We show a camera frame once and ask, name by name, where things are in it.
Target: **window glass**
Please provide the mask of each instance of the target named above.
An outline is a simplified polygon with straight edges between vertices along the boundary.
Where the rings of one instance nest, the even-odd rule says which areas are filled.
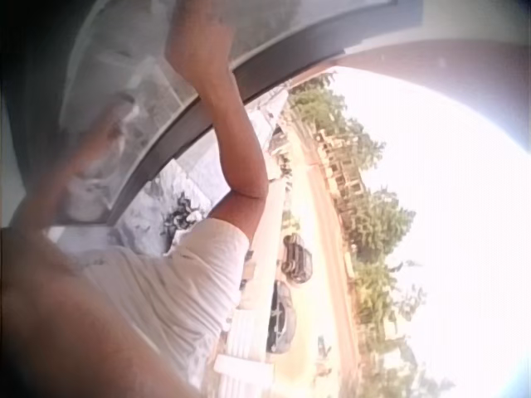
[[[231,58],[238,66],[302,28],[382,2],[387,1],[231,0],[219,12],[236,27]],[[174,0],[97,1],[79,30],[66,72],[61,141],[74,145],[117,92],[128,91],[139,106],[111,159],[70,189],[66,213],[74,220],[98,219],[114,205],[139,161],[196,96],[163,58],[174,5]],[[90,212],[84,211],[88,201],[97,203]]]

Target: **foliage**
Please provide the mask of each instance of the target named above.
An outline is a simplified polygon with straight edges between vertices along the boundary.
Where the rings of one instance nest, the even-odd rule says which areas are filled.
[[[391,291],[397,280],[382,263],[363,265],[357,268],[356,291],[359,296],[358,314],[362,323],[380,325],[396,319]]]
[[[407,320],[411,321],[418,308],[426,302],[426,292],[422,288],[413,285],[411,290],[404,293],[398,304],[398,312]]]
[[[415,266],[416,263],[407,261],[394,268],[389,268],[381,260],[374,264],[360,263],[356,267],[354,286],[358,295],[360,322],[371,323],[375,327],[376,341],[372,344],[372,349],[383,354],[400,347],[402,355],[411,358],[412,353],[402,350],[404,342],[400,339],[386,341],[382,330],[383,323],[396,322],[398,314],[411,321],[419,307],[426,302],[426,292],[422,288],[413,285],[410,289],[403,290],[397,287],[395,275],[404,265]]]
[[[397,195],[387,189],[368,192],[355,205],[351,243],[357,247],[358,259],[366,263],[391,254],[415,218],[415,212],[401,207]]]
[[[318,131],[334,136],[344,142],[342,149],[350,152],[362,170],[375,167],[382,159],[385,143],[371,139],[363,126],[344,115],[347,105],[342,95],[330,88],[332,73],[323,73],[291,90],[290,102],[307,124],[313,124]]]
[[[363,380],[358,398],[440,398],[454,388],[447,379],[437,381],[426,375],[426,369],[404,367],[382,369]]]

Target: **person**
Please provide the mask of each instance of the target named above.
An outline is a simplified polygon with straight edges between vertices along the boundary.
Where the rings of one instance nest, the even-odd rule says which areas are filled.
[[[40,181],[2,231],[7,358],[45,396],[196,396],[243,263],[268,178],[229,70],[232,29],[212,0],[174,13],[166,57],[212,118],[229,193],[169,258],[116,247],[67,258],[41,233],[70,179],[109,147],[130,103],[117,99],[79,149]]]

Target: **dirt road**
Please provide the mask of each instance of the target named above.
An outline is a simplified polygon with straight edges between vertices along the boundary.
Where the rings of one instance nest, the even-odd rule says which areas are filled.
[[[347,275],[343,262],[342,237],[337,213],[319,168],[319,156],[314,141],[303,129],[294,129],[290,140],[299,146],[307,165],[307,178],[311,198],[316,209],[319,242],[326,259],[329,291],[332,295],[335,326],[338,334],[339,358],[343,377],[355,373],[358,366],[358,342],[356,340],[350,307],[348,306]]]
[[[330,386],[337,390],[341,378],[357,367],[341,230],[311,137],[297,129],[285,131],[292,147],[292,211],[300,218],[300,234],[313,252],[314,275],[306,284],[291,290],[297,331],[290,351],[275,361],[275,383],[279,387],[276,396],[334,396]],[[334,372],[312,387],[320,334],[332,347],[329,365]],[[324,385],[322,392],[319,385]]]

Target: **dark car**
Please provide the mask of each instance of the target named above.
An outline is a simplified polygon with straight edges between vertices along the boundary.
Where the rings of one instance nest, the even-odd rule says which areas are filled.
[[[266,350],[273,354],[288,352],[296,328],[297,314],[293,309],[290,288],[284,282],[276,280],[271,300]]]
[[[295,233],[286,235],[284,245],[286,255],[281,267],[282,272],[296,284],[308,282],[314,272],[312,254],[304,247],[302,238]]]

